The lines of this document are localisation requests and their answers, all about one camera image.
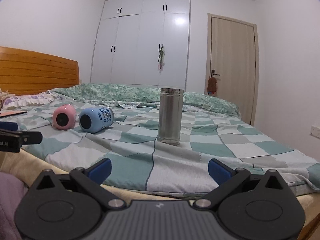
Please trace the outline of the orange wooden headboard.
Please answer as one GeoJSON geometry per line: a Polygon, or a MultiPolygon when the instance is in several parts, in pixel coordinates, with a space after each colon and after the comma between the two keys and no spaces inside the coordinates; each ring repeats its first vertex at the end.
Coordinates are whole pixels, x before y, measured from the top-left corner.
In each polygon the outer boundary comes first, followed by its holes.
{"type": "Polygon", "coordinates": [[[78,62],[62,57],[1,47],[1,90],[16,95],[78,85],[78,62]]]}

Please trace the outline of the white wall socket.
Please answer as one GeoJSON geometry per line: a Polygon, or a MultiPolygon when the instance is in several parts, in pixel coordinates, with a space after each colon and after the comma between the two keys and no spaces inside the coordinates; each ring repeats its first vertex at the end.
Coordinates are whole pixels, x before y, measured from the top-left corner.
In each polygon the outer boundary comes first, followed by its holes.
{"type": "Polygon", "coordinates": [[[320,139],[320,127],[316,125],[311,126],[310,135],[320,139]]]}

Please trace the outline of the stainless steel cup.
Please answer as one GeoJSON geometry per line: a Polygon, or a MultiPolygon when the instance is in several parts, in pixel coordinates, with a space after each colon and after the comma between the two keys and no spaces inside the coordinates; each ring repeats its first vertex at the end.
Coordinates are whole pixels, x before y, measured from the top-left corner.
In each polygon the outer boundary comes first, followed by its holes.
{"type": "Polygon", "coordinates": [[[160,142],[175,146],[180,143],[183,93],[182,89],[161,89],[157,135],[160,142]]]}

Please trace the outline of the flat pink phone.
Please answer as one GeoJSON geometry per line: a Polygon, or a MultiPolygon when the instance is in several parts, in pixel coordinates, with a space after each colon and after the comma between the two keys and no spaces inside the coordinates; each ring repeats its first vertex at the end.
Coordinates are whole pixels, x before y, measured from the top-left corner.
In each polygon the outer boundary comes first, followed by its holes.
{"type": "Polygon", "coordinates": [[[7,112],[1,112],[0,113],[0,118],[5,118],[8,116],[15,116],[15,115],[20,115],[20,114],[25,114],[27,111],[7,111],[7,112]]]}

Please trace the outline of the light blue printed cup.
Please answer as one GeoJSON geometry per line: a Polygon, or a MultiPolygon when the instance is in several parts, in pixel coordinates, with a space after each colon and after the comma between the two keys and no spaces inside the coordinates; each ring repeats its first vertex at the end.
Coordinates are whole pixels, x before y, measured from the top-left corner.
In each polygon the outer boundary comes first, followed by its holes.
{"type": "Polygon", "coordinates": [[[97,133],[114,123],[114,112],[109,107],[99,106],[83,109],[79,125],[84,132],[97,133]]]}

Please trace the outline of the floral frilled pillow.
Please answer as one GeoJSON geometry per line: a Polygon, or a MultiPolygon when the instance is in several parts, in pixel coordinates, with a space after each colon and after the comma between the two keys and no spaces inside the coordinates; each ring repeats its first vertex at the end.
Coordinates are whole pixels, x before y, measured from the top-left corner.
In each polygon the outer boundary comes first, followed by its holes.
{"type": "Polygon", "coordinates": [[[13,95],[3,101],[1,109],[9,110],[27,106],[46,105],[53,102],[54,100],[55,98],[48,93],[33,95],[13,95]]]}

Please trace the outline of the pink cup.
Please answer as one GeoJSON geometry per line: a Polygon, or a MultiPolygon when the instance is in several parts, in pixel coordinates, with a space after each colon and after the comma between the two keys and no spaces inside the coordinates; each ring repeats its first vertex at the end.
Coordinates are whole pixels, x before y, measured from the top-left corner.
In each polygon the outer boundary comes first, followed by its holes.
{"type": "Polygon", "coordinates": [[[53,126],[59,130],[73,129],[76,123],[76,110],[70,105],[62,105],[53,113],[53,126]]]}

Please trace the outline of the white wardrobe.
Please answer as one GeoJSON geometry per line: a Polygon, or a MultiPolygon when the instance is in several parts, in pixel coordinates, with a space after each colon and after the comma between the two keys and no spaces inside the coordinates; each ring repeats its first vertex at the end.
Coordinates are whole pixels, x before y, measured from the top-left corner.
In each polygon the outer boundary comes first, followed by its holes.
{"type": "Polygon", "coordinates": [[[185,89],[189,22],[190,0],[106,0],[90,81],[185,89]]]}

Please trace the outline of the beige door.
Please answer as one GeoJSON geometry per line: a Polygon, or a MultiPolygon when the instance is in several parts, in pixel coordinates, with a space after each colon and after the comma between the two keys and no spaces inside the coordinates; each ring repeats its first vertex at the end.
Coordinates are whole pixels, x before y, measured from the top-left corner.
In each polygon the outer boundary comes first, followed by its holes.
{"type": "Polygon", "coordinates": [[[254,124],[259,85],[259,42],[257,25],[208,14],[207,63],[204,92],[214,69],[215,97],[239,107],[242,120],[254,124]]]}

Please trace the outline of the green floral quilt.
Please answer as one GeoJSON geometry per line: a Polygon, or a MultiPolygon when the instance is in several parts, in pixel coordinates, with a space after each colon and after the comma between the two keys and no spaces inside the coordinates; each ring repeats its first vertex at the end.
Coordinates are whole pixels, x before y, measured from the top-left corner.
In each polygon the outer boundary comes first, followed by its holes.
{"type": "MultiPolygon", "coordinates": [[[[83,83],[69,88],[54,88],[49,92],[79,102],[122,108],[153,107],[159,104],[161,95],[159,88],[132,87],[111,83],[83,83]]],[[[241,118],[239,107],[234,103],[200,93],[183,93],[184,111],[197,111],[199,108],[241,118]]]]}

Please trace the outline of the green hanging ornament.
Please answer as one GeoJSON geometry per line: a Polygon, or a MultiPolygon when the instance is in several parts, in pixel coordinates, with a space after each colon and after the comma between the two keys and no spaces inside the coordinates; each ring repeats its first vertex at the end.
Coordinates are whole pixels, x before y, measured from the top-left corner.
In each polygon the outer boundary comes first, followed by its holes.
{"type": "Polygon", "coordinates": [[[165,50],[164,45],[162,44],[159,49],[159,56],[158,56],[158,70],[161,72],[163,70],[164,66],[164,56],[165,56],[165,50]]]}

